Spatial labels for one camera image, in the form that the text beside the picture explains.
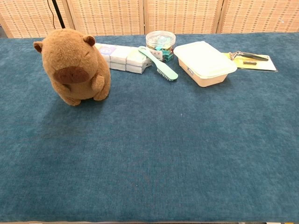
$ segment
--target plastic container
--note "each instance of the plastic container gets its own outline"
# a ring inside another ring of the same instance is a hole
[[[146,35],[146,46],[160,61],[169,61],[173,58],[173,49],[176,36],[168,31],[153,31]]]
[[[200,41],[174,49],[179,65],[201,87],[223,82],[236,64],[210,44]]]

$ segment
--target wicker panel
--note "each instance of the wicker panel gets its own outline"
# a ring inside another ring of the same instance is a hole
[[[224,0],[218,33],[296,32],[298,0]]]
[[[68,0],[75,29],[91,35],[144,34],[142,0]]]
[[[145,32],[215,33],[222,0],[145,0]]]
[[[66,27],[70,27],[61,0],[57,4]],[[52,1],[56,28],[61,28]],[[45,37],[54,29],[47,0],[1,0],[0,23],[10,38]]]

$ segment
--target stuffed animal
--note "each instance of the stuffed animal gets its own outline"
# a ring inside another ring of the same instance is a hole
[[[110,70],[94,44],[94,37],[68,28],[34,42],[53,89],[69,105],[88,98],[103,100],[109,94]]]

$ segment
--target soap bar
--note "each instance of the soap bar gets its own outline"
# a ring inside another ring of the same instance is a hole
[[[95,47],[103,55],[109,68],[142,74],[151,66],[151,60],[136,47],[96,43]]]

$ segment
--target plush toy foot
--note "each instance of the plush toy foot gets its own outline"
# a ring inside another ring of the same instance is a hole
[[[104,100],[108,96],[109,92],[98,92],[93,99],[96,101]]]
[[[78,106],[81,103],[80,99],[73,99],[71,97],[62,97],[62,96],[60,96],[60,97],[61,97],[61,99],[64,100],[64,102],[66,102],[68,105],[71,105],[71,106]]]

